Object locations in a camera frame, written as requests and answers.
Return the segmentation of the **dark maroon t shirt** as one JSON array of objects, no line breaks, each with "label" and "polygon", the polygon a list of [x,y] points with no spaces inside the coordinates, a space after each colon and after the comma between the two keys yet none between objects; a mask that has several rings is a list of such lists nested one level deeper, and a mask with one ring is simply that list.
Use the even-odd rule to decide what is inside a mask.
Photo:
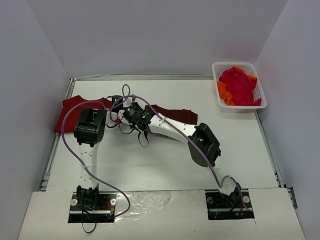
[{"label": "dark maroon t shirt", "polygon": [[188,109],[166,109],[160,107],[156,104],[153,104],[152,107],[154,110],[163,117],[172,119],[177,122],[181,122],[187,125],[197,125],[198,124],[198,115]]}]

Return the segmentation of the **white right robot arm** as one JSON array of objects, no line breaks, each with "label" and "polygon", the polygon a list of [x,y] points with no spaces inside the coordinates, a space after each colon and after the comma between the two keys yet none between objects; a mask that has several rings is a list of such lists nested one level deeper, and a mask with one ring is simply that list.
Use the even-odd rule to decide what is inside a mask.
[{"label": "white right robot arm", "polygon": [[240,197],[239,184],[223,172],[223,162],[217,159],[221,156],[220,142],[205,123],[199,125],[187,124],[170,119],[153,108],[142,109],[134,102],[124,107],[117,114],[122,123],[143,133],[159,134],[182,143],[187,143],[192,160],[199,166],[207,168],[212,174],[218,191],[224,197]]}]

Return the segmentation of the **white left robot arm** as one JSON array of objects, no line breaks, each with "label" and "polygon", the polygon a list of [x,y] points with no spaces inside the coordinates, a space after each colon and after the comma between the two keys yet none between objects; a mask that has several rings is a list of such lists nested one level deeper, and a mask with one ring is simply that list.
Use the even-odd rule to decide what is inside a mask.
[{"label": "white left robot arm", "polygon": [[120,96],[114,95],[111,100],[84,101],[72,109],[80,110],[73,129],[80,150],[80,177],[76,196],[91,209],[96,208],[100,202],[99,184],[102,181],[96,176],[97,158],[98,147],[107,125],[107,114],[117,114],[122,107],[123,101],[120,100]]}]

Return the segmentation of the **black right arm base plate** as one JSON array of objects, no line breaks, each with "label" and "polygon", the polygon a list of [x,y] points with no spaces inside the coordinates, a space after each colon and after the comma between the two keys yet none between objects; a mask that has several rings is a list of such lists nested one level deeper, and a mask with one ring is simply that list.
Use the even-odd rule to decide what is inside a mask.
[{"label": "black right arm base plate", "polygon": [[232,196],[224,195],[218,190],[206,191],[208,219],[210,221],[254,219],[249,191],[242,190],[241,194],[243,198],[237,190]]}]

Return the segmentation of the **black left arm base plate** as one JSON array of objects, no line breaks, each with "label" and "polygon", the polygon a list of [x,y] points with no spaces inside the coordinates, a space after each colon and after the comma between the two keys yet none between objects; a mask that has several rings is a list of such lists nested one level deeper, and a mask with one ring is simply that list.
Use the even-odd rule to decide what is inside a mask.
[{"label": "black left arm base plate", "polygon": [[84,201],[84,208],[82,208],[81,197],[73,192],[69,206],[68,223],[113,223],[116,204],[117,195],[115,192],[100,192],[94,205]]}]

